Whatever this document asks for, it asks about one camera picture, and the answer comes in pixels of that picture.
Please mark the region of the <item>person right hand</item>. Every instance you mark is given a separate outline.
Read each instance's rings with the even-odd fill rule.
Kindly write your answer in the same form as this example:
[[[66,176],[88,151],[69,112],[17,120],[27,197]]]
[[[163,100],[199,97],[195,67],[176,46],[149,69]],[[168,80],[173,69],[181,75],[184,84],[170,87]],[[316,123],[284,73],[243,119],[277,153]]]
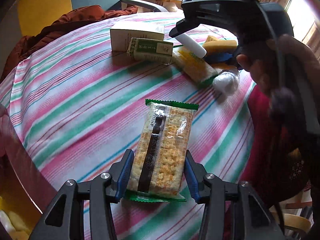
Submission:
[[[252,118],[268,119],[273,90],[279,87],[279,67],[275,50],[282,56],[292,55],[300,62],[308,83],[312,88],[313,98],[319,111],[319,61],[312,50],[290,35],[282,35],[274,40],[267,40],[257,46],[246,46],[237,55],[236,61],[249,72],[256,83],[249,96],[248,107]]]

